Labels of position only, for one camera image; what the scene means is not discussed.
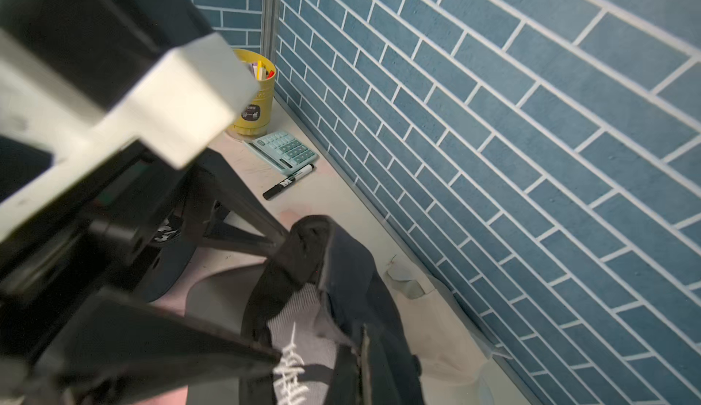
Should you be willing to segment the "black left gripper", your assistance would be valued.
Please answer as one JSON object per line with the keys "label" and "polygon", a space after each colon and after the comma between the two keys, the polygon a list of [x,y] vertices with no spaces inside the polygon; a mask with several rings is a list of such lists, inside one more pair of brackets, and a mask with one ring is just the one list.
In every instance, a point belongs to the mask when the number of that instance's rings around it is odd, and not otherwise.
{"label": "black left gripper", "polygon": [[[133,404],[272,372],[277,350],[133,295],[147,266],[142,251],[192,171],[132,144],[3,242],[3,398]],[[197,158],[196,244],[269,257],[287,236],[220,153]]]}

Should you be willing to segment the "black cap with mesh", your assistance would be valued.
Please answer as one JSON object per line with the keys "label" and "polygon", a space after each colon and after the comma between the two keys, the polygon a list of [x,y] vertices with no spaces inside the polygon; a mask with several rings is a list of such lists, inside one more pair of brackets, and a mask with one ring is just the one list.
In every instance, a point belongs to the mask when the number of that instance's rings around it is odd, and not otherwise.
{"label": "black cap with mesh", "polygon": [[421,404],[422,368],[371,252],[325,215],[264,263],[197,282],[189,316],[280,352],[270,372],[192,385],[190,404]]}

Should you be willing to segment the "black baseball cap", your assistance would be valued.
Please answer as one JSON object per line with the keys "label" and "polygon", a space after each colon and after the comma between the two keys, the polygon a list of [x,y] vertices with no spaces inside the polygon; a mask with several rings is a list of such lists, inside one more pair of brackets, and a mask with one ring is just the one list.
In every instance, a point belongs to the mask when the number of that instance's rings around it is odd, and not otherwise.
{"label": "black baseball cap", "polygon": [[197,246],[183,235],[183,226],[184,219],[171,213],[142,251],[147,266],[133,290],[136,298],[146,303],[159,299],[184,273]]}

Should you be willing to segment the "pink baseball cap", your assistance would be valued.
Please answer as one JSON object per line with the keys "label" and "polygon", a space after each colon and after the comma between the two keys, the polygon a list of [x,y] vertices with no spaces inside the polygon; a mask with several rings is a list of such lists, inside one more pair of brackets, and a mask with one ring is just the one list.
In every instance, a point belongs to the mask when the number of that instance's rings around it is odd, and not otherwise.
{"label": "pink baseball cap", "polygon": [[186,405],[188,387],[171,390],[150,399],[139,401],[135,405]]}

